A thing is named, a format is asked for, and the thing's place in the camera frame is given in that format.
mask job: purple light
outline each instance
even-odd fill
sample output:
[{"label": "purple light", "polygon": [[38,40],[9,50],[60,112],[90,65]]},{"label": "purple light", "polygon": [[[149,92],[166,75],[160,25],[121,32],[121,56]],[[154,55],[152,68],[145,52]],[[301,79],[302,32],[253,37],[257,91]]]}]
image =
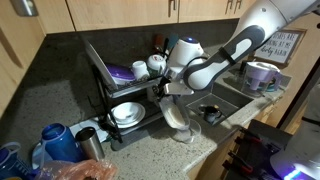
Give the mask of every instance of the purple light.
[{"label": "purple light", "polygon": [[291,180],[293,178],[296,178],[298,175],[300,174],[300,171],[295,169],[293,170],[291,173],[289,173],[288,175],[286,175],[284,177],[284,180]]}]

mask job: white mug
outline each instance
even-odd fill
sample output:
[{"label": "white mug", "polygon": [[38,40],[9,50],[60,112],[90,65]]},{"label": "white mug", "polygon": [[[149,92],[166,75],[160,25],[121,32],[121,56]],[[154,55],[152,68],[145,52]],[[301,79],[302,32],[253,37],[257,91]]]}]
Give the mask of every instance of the white mug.
[{"label": "white mug", "polygon": [[132,72],[136,80],[149,77],[147,64],[144,61],[136,61],[132,64]]}]

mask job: backsplash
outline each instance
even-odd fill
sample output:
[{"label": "backsplash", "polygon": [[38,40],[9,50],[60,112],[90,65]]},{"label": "backsplash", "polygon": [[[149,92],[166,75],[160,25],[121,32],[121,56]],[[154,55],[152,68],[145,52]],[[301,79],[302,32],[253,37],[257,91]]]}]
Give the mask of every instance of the backsplash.
[{"label": "backsplash", "polygon": [[[153,53],[154,36],[171,33],[196,38],[212,54],[229,40],[237,20],[169,24],[81,32],[106,62],[130,66]],[[88,97],[101,106],[91,68],[77,33],[50,34],[0,120],[0,144],[18,141],[30,160],[41,130],[51,123],[67,126],[97,115]]]}]

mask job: dish rack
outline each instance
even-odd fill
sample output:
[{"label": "dish rack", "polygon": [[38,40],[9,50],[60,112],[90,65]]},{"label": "dish rack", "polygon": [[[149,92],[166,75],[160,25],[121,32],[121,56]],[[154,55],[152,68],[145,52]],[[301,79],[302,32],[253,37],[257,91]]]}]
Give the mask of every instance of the dish rack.
[{"label": "dish rack", "polygon": [[[92,46],[91,46],[91,49],[86,48],[87,54],[92,53],[92,49],[93,49]],[[89,55],[89,59],[92,62],[94,62],[92,58],[99,58],[99,60],[102,62],[99,55],[96,52],[94,53],[95,53],[95,56]],[[103,63],[93,63],[91,68],[97,84],[99,98],[100,98],[101,104],[103,105],[103,109],[105,111],[104,115],[99,118],[98,124],[101,129],[108,131],[109,135],[112,137],[113,140],[116,140],[119,143],[123,143],[122,137],[124,135],[129,134],[135,131],[136,129],[146,126],[151,122],[156,121],[163,117],[160,108],[157,107],[153,102],[149,102],[146,98],[146,95],[145,97],[142,97],[142,98],[140,97],[140,99],[138,99],[139,97],[132,98],[130,99],[130,101],[133,100],[141,103],[145,108],[147,108],[146,109],[147,113],[144,119],[141,122],[139,122],[137,125],[120,129],[111,112],[111,109],[113,108],[113,106],[117,105],[115,103],[115,100],[117,98],[122,98],[126,95],[133,94],[137,91],[144,90],[158,84],[162,76],[156,76],[156,77],[144,79],[141,81],[132,81],[130,83],[126,83],[125,85],[117,85],[117,88],[114,88],[112,84],[108,83],[110,82],[110,79],[107,79],[109,77],[106,78],[106,76],[103,75],[104,72],[102,70],[106,69]]]}]

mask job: white bowl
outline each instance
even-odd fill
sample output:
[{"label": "white bowl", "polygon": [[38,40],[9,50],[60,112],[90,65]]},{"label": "white bowl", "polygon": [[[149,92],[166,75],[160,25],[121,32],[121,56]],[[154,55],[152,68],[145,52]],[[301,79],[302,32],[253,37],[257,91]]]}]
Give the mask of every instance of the white bowl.
[{"label": "white bowl", "polygon": [[112,114],[119,124],[132,123],[139,116],[141,105],[135,102],[122,103],[112,109]]}]

